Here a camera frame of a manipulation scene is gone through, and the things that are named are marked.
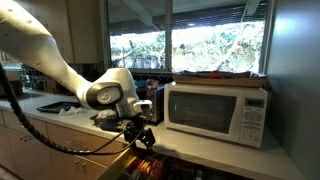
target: countertop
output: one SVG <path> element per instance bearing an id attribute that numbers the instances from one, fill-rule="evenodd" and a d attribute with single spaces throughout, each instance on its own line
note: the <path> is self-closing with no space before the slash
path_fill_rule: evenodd
<path id="1" fill-rule="evenodd" d="M 75 115 L 60 116 L 36 109 L 59 101 L 77 102 L 74 96 L 24 90 L 18 101 L 28 117 L 108 139 L 117 135 L 115 132 L 101 130 L 90 120 L 98 111 L 85 110 Z M 12 111 L 6 98 L 0 98 L 0 108 Z M 268 129 L 264 133 L 262 148 L 257 149 L 170 130 L 163 122 L 148 125 L 147 128 L 153 131 L 157 141 L 153 150 L 158 153 L 253 179 L 305 179 Z M 126 143 L 123 136 L 117 141 Z M 137 145 L 144 148 L 142 143 L 137 142 Z"/>

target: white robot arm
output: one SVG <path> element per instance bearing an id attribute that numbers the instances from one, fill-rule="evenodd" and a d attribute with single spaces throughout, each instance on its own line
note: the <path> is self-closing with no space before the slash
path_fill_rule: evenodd
<path id="1" fill-rule="evenodd" d="M 77 74 L 64 61 L 49 31 L 13 0 L 0 2 L 0 50 L 55 79 L 86 108 L 104 110 L 116 105 L 120 117 L 133 117 L 152 106 L 150 101 L 139 101 L 126 68 L 109 69 L 95 82 Z"/>

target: microwave window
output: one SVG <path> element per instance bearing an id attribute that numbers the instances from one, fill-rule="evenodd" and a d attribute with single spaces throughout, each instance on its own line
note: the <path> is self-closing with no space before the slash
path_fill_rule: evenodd
<path id="1" fill-rule="evenodd" d="M 186 92 L 171 92 L 170 121 L 177 124 L 229 134 L 237 98 Z"/>

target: white microwave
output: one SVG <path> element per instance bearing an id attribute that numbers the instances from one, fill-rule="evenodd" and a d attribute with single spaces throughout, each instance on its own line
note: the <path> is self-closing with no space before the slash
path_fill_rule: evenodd
<path id="1" fill-rule="evenodd" d="M 268 92 L 192 84 L 165 85 L 164 124 L 167 128 L 261 147 Z"/>

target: black cable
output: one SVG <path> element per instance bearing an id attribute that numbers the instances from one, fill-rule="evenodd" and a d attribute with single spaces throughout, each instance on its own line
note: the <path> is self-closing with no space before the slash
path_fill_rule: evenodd
<path id="1" fill-rule="evenodd" d="M 17 101 L 17 98 L 15 96 L 15 94 L 13 93 L 9 80 L 5 74 L 5 71 L 0 63 L 0 82 L 3 86 L 4 92 L 6 93 L 7 99 L 10 102 L 10 105 L 14 111 L 14 113 L 16 114 L 16 116 L 18 117 L 19 121 L 23 124 L 23 126 L 37 139 L 39 140 L 41 143 L 43 143 L 44 145 L 55 149 L 57 151 L 63 152 L 63 153 L 67 153 L 67 154 L 72 154 L 72 155 L 114 155 L 114 154 L 118 154 L 120 152 L 123 152 L 124 150 L 126 150 L 127 148 L 129 148 L 134 142 L 135 140 L 138 139 L 138 137 L 140 136 L 144 126 L 141 128 L 139 134 L 137 135 L 137 137 L 134 139 L 134 141 L 132 141 L 128 146 L 126 146 L 125 148 L 116 151 L 116 152 L 108 152 L 108 153 L 96 153 L 97 151 L 101 150 L 102 148 L 104 148 L 105 146 L 109 145 L 111 142 L 113 142 L 116 138 L 118 138 L 121 134 L 123 134 L 126 130 L 123 130 L 122 132 L 120 132 L 117 136 L 115 136 L 114 138 L 112 138 L 110 141 L 108 141 L 106 144 L 102 145 L 100 148 L 98 148 L 97 150 L 94 151 L 83 151 L 83 150 L 76 150 L 76 149 L 70 149 L 68 147 L 62 146 L 60 144 L 56 144 L 55 142 L 51 141 L 49 138 L 45 137 L 43 134 L 41 134 L 37 129 L 35 129 L 35 127 L 30 123 L 30 121 L 26 118 L 25 114 L 23 113 L 23 111 L 21 110 L 21 107 Z"/>

